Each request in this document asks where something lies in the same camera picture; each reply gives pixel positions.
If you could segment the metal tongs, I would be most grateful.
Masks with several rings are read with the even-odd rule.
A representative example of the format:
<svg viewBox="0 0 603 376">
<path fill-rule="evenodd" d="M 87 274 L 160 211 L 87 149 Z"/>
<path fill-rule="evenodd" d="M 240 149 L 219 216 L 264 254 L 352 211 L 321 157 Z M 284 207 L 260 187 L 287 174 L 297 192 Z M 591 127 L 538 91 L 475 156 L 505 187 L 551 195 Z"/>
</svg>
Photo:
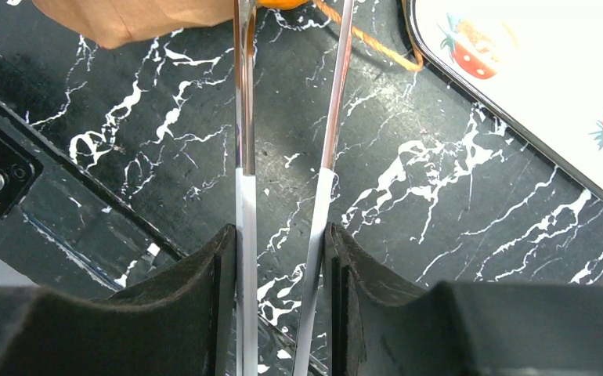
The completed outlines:
<svg viewBox="0 0 603 376">
<path fill-rule="evenodd" d="M 237 220 L 237 373 L 258 373 L 257 190 L 255 174 L 254 61 L 255 1 L 233 3 L 234 74 L 236 88 L 236 220 Z M 327 224 L 339 114 L 351 56 L 354 3 L 343 4 L 337 57 L 327 113 L 309 249 L 294 348 L 294 375 L 308 373 L 323 233 Z"/>
</svg>

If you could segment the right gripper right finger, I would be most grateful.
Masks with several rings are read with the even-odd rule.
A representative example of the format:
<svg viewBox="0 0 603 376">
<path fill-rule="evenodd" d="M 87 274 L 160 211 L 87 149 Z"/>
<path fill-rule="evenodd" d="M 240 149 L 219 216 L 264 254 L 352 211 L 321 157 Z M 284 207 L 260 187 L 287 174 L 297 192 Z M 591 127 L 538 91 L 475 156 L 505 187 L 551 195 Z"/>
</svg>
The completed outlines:
<svg viewBox="0 0 603 376">
<path fill-rule="evenodd" d="M 332 375 L 603 375 L 603 285 L 424 290 L 337 224 L 323 257 Z"/>
</svg>

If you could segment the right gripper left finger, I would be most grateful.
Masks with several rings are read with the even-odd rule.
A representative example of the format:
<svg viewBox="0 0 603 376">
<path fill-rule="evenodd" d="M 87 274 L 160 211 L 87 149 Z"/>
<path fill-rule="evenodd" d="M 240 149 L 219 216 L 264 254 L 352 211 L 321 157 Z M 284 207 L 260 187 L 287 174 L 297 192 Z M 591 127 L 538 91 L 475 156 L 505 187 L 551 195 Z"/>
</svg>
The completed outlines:
<svg viewBox="0 0 603 376">
<path fill-rule="evenodd" d="M 223 375 L 237 232 L 109 298 L 0 287 L 0 375 Z"/>
</svg>

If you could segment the strawberry print tray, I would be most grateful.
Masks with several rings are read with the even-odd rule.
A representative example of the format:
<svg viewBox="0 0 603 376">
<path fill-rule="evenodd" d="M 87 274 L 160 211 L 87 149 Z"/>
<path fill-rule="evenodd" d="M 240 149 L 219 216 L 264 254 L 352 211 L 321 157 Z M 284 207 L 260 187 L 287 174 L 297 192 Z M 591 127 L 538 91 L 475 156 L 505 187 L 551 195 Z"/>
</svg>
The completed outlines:
<svg viewBox="0 0 603 376">
<path fill-rule="evenodd" d="M 603 1 L 412 1 L 427 59 L 603 198 Z"/>
</svg>

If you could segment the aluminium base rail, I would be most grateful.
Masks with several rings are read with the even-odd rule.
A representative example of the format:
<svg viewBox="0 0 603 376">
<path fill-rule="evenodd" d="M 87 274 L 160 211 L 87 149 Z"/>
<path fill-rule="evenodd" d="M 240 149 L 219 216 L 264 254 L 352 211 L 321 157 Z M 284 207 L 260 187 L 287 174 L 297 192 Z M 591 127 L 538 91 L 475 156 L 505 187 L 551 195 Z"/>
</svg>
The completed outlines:
<svg viewBox="0 0 603 376">
<path fill-rule="evenodd" d="M 157 230 L 0 103 L 0 261 L 77 297 L 106 297 L 200 250 L 220 225 Z"/>
</svg>

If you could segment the red brown paper bag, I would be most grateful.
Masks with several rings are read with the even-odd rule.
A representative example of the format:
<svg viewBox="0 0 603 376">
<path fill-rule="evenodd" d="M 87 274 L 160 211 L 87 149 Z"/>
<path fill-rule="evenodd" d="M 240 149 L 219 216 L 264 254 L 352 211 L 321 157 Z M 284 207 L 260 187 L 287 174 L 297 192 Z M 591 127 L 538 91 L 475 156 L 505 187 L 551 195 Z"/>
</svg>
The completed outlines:
<svg viewBox="0 0 603 376">
<path fill-rule="evenodd" d="M 234 18 L 234 2 L 219 0 L 38 0 L 34 5 L 105 49 L 180 28 L 214 27 Z"/>
</svg>

